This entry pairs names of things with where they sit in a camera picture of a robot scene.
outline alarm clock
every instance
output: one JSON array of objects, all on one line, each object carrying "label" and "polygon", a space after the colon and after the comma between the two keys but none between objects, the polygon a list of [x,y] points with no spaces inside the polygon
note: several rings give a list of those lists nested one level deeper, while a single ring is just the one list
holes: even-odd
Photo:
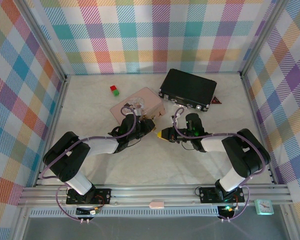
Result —
[{"label": "alarm clock", "polygon": [[258,215],[272,215],[274,214],[274,208],[272,207],[271,200],[268,199],[256,199],[254,200],[256,213]]}]

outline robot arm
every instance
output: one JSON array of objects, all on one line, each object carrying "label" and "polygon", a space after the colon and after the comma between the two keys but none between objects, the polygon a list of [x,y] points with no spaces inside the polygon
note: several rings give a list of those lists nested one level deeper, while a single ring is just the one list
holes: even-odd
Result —
[{"label": "robot arm", "polygon": [[[134,124],[134,115],[127,114],[120,126],[115,127],[109,137],[118,137],[127,133]],[[79,171],[86,157],[98,154],[116,154],[128,147],[129,142],[141,139],[155,128],[151,119],[137,121],[132,132],[121,138],[94,138],[76,145],[71,151],[53,164],[50,169],[61,181],[72,187],[79,195],[83,196],[86,203],[94,197],[93,184]],[[72,131],[66,132],[54,146],[44,155],[43,162],[48,165],[71,145],[83,139]]]},{"label": "robot arm", "polygon": [[[202,127],[202,122],[197,113],[188,114],[185,120],[187,128],[179,129],[179,132],[183,135],[187,137],[210,135]],[[249,140],[257,148],[266,165],[270,162],[269,153],[251,131],[242,129],[237,134]],[[212,151],[227,153],[232,168],[223,178],[216,181],[214,189],[221,202],[229,199],[247,177],[262,168],[262,161],[256,151],[237,136],[211,136],[189,139],[178,134],[174,127],[168,127],[159,132],[158,137],[171,143],[190,141],[194,149],[202,153]]]}]

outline pink object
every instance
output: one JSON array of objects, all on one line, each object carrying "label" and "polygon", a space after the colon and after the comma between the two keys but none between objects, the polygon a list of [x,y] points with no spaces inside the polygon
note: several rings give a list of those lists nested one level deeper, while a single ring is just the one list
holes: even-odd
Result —
[{"label": "pink object", "polygon": [[152,201],[149,204],[149,208],[151,209],[164,209],[165,203],[163,201]]},{"label": "pink object", "polygon": [[[122,120],[125,118],[120,112],[123,106],[133,108],[137,114],[141,115],[141,118],[145,116],[147,119],[155,119],[166,114],[164,103],[161,98],[147,87],[142,88],[140,91],[137,91],[110,109],[110,112],[119,124],[121,124]],[[130,110],[123,109],[124,114],[127,114],[128,112],[130,112]]]}]

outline metal frame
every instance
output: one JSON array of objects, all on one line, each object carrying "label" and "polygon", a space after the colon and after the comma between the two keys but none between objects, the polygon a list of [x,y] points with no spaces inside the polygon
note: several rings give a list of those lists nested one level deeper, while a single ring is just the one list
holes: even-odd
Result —
[{"label": "metal frame", "polygon": [[[14,216],[14,228],[11,230],[10,239],[21,240],[24,236],[27,221],[31,217],[46,217],[48,211],[58,211],[55,199],[56,190],[60,185],[40,185],[37,187],[25,188],[22,192],[16,215]],[[137,185],[96,185],[97,188],[112,189],[111,200],[109,205],[105,205],[105,210],[129,210],[149,208],[151,202],[164,202],[164,209],[179,210],[191,208],[192,210],[200,210],[202,208],[213,209],[215,206],[224,206],[225,203],[204,204],[200,203],[200,198],[195,194],[195,188],[213,187],[214,185],[206,184],[137,184]],[[249,206],[254,205],[255,199],[270,199],[274,205],[290,206],[292,198],[285,184],[249,184],[250,201]],[[247,196],[248,191],[243,189],[243,193]],[[62,189],[58,194],[58,200],[66,211],[73,213],[74,207],[92,207],[88,205],[66,205],[66,188]],[[40,209],[40,212],[33,215],[33,210]],[[65,215],[54,214],[53,217],[65,217]]]},{"label": "metal frame", "polygon": [[[249,102],[249,105],[250,105],[250,110],[253,114],[254,124],[255,124],[255,126],[257,127],[257,130],[258,130],[259,139],[260,139],[262,145],[264,146],[264,148],[267,151],[269,151],[269,149],[267,147],[267,144],[264,140],[264,137],[262,135],[260,125],[258,124],[257,114],[256,114],[256,111],[255,111],[254,106],[252,104],[252,98],[249,95],[248,86],[247,86],[247,83],[245,81],[245,76],[244,75],[241,76],[241,80],[242,80],[243,88],[244,88],[244,91],[245,91],[245,95],[246,95],[246,97],[248,99],[248,102]],[[270,163],[268,165],[268,167],[269,167],[269,170],[271,172],[271,177],[273,178],[274,183],[278,184],[279,180],[278,180],[278,177],[275,173],[273,165]],[[297,216],[295,206],[293,204],[291,204],[291,205],[281,204],[280,207],[281,207],[283,219],[284,219],[284,222],[285,222],[285,225],[286,225],[286,228],[287,228],[287,231],[288,231],[288,234],[289,234],[290,238],[293,239],[293,240],[300,240],[300,220]]]},{"label": "metal frame", "polygon": [[249,69],[253,66],[258,54],[260,53],[261,48],[270,36],[272,29],[275,27],[281,13],[286,8],[288,2],[289,0],[277,0],[272,12],[270,13],[269,19],[266,21],[255,46],[251,50],[251,53],[249,54],[249,57],[247,58],[245,65],[242,68],[243,76],[245,76]]},{"label": "metal frame", "polygon": [[[56,104],[56,108],[54,110],[54,114],[53,114],[53,119],[51,122],[51,126],[48,130],[48,134],[47,134],[47,138],[45,141],[45,145],[43,148],[43,153],[46,153],[52,146],[53,141],[54,141],[54,137],[55,137],[55,132],[56,132],[56,128],[58,125],[58,121],[61,115],[61,111],[62,108],[64,106],[64,102],[66,99],[66,94],[68,91],[68,87],[69,87],[69,83],[71,80],[71,76],[68,76],[66,78],[66,80],[62,83],[61,88],[60,88],[60,95]],[[37,180],[39,178],[39,173],[44,169],[44,163],[43,161],[40,161],[40,163],[38,164],[36,170],[35,170],[35,178],[33,179],[32,182],[32,186],[35,187],[37,185]]]},{"label": "metal frame", "polygon": [[49,59],[54,70],[58,74],[59,78],[65,81],[67,75],[64,69],[62,68],[61,64],[59,63],[58,58],[55,55],[55,52],[52,50],[48,40],[46,39],[40,26],[38,25],[36,19],[31,13],[31,10],[29,9],[28,5],[23,0],[13,0],[13,1],[17,6],[17,8],[19,9],[22,16],[24,17],[25,21],[28,23],[29,28],[31,29],[33,35],[35,36],[41,48],[43,49],[45,55]]}]

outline black suitcase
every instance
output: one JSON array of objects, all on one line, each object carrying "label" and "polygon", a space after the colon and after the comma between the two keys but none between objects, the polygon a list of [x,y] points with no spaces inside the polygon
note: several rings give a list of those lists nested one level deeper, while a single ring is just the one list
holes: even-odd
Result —
[{"label": "black suitcase", "polygon": [[217,83],[184,71],[170,69],[159,96],[175,104],[206,112],[210,107]]}]

